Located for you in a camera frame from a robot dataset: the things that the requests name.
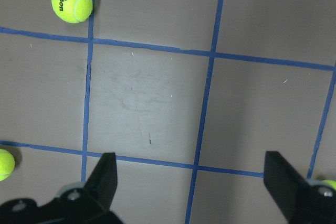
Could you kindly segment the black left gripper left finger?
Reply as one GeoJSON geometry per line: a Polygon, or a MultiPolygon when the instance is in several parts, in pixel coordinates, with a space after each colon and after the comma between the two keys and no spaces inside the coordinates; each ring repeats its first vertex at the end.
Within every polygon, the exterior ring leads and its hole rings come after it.
{"type": "Polygon", "coordinates": [[[108,212],[118,185],[115,153],[103,153],[85,182],[62,188],[58,200],[66,208],[87,213],[108,212]]]}

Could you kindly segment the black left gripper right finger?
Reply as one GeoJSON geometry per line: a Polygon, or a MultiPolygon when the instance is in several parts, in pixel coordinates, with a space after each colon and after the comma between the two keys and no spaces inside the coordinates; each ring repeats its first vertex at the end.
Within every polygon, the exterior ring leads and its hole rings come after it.
{"type": "Polygon", "coordinates": [[[335,223],[335,190],[303,178],[277,151],[267,151],[264,185],[287,223],[335,223]]]}

